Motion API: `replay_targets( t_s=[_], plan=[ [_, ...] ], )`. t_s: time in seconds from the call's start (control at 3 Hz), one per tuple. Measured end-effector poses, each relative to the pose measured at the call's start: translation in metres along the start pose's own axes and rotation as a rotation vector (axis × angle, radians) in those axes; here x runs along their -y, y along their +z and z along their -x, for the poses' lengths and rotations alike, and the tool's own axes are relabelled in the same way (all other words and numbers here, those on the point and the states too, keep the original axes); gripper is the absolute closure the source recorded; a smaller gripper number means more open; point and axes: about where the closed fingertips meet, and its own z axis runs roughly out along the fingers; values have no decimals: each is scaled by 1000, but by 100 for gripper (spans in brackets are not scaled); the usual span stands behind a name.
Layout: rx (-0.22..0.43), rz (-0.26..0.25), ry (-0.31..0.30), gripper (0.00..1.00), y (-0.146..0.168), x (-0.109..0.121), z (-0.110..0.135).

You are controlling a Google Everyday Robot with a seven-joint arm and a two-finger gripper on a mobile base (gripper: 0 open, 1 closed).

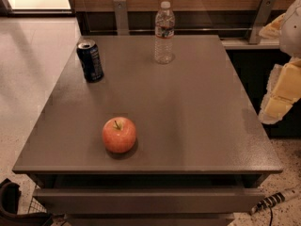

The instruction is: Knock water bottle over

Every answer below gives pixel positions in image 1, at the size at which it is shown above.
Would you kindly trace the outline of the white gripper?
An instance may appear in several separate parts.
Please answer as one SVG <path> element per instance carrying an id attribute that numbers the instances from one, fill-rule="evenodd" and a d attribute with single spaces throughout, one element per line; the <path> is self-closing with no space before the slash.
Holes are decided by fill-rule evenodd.
<path id="1" fill-rule="evenodd" d="M 292 59 L 284 66 L 276 64 L 270 72 L 267 92 L 261 101 L 259 120 L 264 124 L 281 121 L 301 98 L 301 0 L 295 0 L 282 13 L 264 26 L 259 36 L 278 39 L 279 48 Z"/>

